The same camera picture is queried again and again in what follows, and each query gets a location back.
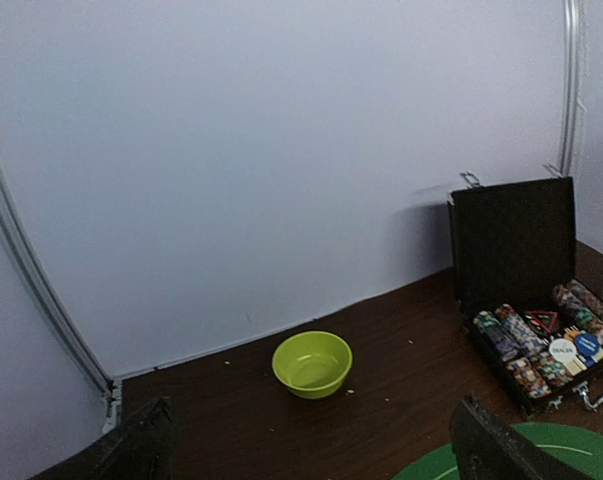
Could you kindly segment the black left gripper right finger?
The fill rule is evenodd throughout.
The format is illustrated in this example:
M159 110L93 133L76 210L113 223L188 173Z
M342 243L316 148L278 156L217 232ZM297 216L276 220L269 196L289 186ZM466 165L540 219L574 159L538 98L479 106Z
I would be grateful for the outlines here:
M536 447L472 395L450 419L450 440L461 479L570 480L588 476Z

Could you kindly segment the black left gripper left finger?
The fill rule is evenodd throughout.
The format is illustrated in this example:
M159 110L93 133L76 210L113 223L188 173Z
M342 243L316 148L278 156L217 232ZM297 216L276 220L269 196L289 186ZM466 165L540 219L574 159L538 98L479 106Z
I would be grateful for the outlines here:
M159 397L76 455L40 472L39 480L171 479L175 449L172 403Z

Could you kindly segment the white dealer button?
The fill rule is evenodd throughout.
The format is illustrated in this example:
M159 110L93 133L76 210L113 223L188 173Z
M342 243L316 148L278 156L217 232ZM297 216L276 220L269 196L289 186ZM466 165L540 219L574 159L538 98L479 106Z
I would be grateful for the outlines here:
M553 340L548 347L548 351L556 361L561 363L569 363L577 355L575 344L565 338Z

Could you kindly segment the blue small blind button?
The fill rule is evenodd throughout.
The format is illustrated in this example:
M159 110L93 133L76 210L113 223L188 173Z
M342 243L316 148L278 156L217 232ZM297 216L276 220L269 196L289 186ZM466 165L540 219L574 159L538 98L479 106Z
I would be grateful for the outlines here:
M574 339L577 352L583 357L594 357L600 350L600 343L590 333L580 333Z

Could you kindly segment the round green poker mat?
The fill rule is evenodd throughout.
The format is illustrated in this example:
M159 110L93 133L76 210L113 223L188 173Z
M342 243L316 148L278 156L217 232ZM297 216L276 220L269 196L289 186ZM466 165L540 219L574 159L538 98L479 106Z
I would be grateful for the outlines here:
M512 427L536 447L590 476L603 479L603 436L553 423L520 423ZM450 443L422 456L398 472L394 479L458 479Z

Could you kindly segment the triangular black red plaque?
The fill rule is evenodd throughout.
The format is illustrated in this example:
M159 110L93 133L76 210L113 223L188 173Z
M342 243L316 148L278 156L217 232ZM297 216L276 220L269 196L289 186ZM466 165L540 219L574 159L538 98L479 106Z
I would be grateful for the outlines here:
M525 320L538 335L550 336L560 329L559 313L556 311L527 311Z

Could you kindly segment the lime green plastic bowl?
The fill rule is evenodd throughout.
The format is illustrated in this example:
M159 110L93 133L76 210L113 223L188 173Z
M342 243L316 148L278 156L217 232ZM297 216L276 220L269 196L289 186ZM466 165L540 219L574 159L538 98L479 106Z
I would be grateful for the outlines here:
M306 331L284 340L274 351L276 379L293 395L318 400L336 393L353 365L349 344L327 331Z

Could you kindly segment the black poker chip case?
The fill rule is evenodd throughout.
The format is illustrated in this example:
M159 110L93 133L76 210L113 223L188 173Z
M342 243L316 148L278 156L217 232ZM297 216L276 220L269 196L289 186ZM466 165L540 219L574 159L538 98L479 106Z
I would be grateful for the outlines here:
M448 212L456 303L468 338L525 417L557 406L603 373L603 300L576 276L573 181L547 178L452 192ZM527 311L556 311L538 335ZM594 335L594 357L556 361L550 343Z

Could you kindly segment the silver aluminium frame post left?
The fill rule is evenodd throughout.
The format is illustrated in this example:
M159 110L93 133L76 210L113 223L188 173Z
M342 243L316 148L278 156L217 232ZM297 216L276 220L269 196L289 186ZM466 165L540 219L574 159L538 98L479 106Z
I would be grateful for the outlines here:
M104 408L102 432L118 426L122 409L122 382L109 375L74 325L40 262L0 165L0 238L17 274L51 331L84 377L96 388Z

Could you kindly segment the silver aluminium frame post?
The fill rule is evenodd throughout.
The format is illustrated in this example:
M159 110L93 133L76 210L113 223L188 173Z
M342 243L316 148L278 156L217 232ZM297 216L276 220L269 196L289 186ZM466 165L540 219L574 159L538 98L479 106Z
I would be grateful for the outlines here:
M564 6L564 108L559 154L559 171L568 176L572 168L575 145L579 89L580 10L576 0Z
M118 426L122 409L122 382L109 375L74 325L40 262L0 165L0 238L17 274L51 331L84 377L96 388L104 408L102 432Z

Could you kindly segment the silver aluminium frame post right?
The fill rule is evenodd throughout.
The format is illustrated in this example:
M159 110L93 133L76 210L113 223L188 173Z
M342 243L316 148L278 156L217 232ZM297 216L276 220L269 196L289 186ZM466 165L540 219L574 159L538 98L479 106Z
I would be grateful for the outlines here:
M564 108L559 154L559 171L568 176L572 168L575 145L579 89L580 10L576 0L564 6Z

